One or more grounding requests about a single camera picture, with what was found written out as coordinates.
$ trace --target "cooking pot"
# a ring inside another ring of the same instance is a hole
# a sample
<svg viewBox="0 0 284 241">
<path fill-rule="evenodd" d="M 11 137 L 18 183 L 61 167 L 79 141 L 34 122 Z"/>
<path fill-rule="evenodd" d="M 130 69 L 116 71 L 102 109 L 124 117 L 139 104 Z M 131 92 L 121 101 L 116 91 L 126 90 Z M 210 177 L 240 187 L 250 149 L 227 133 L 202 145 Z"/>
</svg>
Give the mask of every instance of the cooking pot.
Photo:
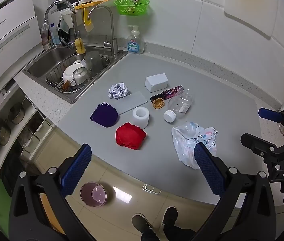
<svg viewBox="0 0 284 241">
<path fill-rule="evenodd" d="M 18 124 L 20 123 L 25 116 L 25 110 L 22 106 L 22 104 L 16 103 L 11 109 L 9 110 L 8 114 L 8 119 L 13 123 L 13 124 Z"/>
<path fill-rule="evenodd" d="M 10 137 L 10 128 L 7 123 L 0 119 L 0 145 L 5 146 Z"/>
</svg>

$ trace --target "stainless steel sink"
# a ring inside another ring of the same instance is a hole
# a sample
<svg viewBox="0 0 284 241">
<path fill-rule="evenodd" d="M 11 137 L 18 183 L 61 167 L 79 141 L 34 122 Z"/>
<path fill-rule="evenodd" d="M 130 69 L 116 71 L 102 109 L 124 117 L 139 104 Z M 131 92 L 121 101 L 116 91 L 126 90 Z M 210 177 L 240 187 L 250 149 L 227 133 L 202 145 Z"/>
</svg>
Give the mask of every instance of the stainless steel sink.
<svg viewBox="0 0 284 241">
<path fill-rule="evenodd" d="M 125 51 L 118 51 L 118 56 L 113 57 L 108 48 L 93 46 L 85 46 L 85 48 L 86 52 L 98 51 L 100 53 L 104 68 L 98 74 L 90 72 L 86 82 L 71 86 L 67 91 L 61 90 L 61 86 L 64 84 L 62 78 L 64 70 L 74 61 L 84 59 L 83 54 L 77 54 L 74 50 L 54 45 L 29 62 L 23 72 L 57 96 L 69 103 L 74 103 L 99 77 L 127 54 Z"/>
</svg>

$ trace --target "yellow dish brush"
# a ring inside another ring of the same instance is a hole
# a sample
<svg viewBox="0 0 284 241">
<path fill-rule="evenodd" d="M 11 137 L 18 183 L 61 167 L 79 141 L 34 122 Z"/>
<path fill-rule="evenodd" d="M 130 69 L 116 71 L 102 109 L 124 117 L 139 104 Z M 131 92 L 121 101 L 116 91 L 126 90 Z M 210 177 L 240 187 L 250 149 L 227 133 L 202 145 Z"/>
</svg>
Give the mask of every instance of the yellow dish brush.
<svg viewBox="0 0 284 241">
<path fill-rule="evenodd" d="M 81 38 L 77 38 L 74 42 L 75 46 L 76 46 L 76 52 L 78 54 L 84 54 L 86 49 L 84 47 L 84 44 L 83 44 L 83 40 Z"/>
</svg>

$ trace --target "pink bowl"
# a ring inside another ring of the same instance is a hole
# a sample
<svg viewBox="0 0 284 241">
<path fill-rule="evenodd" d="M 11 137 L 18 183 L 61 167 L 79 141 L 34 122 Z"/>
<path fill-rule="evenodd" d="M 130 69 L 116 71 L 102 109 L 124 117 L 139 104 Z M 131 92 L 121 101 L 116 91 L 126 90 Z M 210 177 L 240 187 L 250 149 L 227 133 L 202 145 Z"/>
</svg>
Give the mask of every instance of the pink bowl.
<svg viewBox="0 0 284 241">
<path fill-rule="evenodd" d="M 106 202 L 106 191 L 96 182 L 85 183 L 80 190 L 82 201 L 89 207 L 100 207 Z"/>
</svg>

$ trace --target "tiled floor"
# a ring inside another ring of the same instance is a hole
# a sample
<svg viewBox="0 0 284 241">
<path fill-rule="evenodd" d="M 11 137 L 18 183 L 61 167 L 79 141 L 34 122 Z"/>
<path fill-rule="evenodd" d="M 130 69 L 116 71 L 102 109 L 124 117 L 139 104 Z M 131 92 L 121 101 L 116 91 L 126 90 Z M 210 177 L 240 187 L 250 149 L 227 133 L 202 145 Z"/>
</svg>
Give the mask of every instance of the tiled floor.
<svg viewBox="0 0 284 241">
<path fill-rule="evenodd" d="M 40 171 L 46 171 L 52 166 L 59 166 L 79 148 L 76 142 L 57 130 L 43 148 L 35 164 Z M 106 188 L 108 202 L 104 206 L 92 208 L 82 202 L 80 188 L 89 181 L 99 182 Z M 140 240 L 141 234 L 131 223 L 132 216 L 142 213 L 158 231 L 163 213 L 168 206 L 175 206 L 178 209 L 177 226 L 197 231 L 214 208 L 164 191 L 159 195 L 148 193 L 142 190 L 143 185 L 143 182 L 93 156 L 74 193 L 66 199 L 83 225 L 98 241 Z M 113 187 L 131 195 L 129 203 L 116 198 Z M 234 220 L 231 218 L 229 225 L 232 226 L 233 223 Z M 158 236 L 161 240 L 167 240 L 159 233 Z"/>
</svg>

